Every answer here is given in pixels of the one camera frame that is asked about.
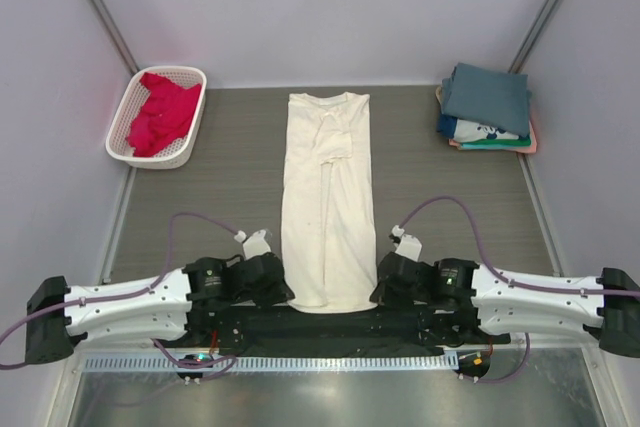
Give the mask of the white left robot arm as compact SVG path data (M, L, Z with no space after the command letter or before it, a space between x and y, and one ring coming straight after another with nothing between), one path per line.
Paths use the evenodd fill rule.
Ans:
M50 277L27 303L24 361L57 362L82 342L182 339L198 347L210 339L210 320L218 312L245 302L266 308L294 297L283 264L272 252L250 259L203 257L161 280L83 287Z

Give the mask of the cream white t shirt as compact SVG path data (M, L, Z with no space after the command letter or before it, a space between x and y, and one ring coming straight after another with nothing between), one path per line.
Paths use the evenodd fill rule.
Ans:
M374 308L369 95L290 95L281 253L292 308L309 314Z

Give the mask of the white perforated plastic basket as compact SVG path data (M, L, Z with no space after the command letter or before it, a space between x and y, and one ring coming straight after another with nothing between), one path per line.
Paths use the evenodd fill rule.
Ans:
M184 165L195 145L206 86L206 75L194 67L155 66L136 73L111 123L108 154L142 169Z

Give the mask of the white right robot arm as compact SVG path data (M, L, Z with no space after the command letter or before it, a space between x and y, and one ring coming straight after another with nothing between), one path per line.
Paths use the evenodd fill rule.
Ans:
M639 355L639 285L621 269L548 277L493 272L457 258L429 265L391 252L377 275L371 301L399 310L423 306L442 311L451 329L429 326L428 331L446 344L515 333L590 336L610 354Z

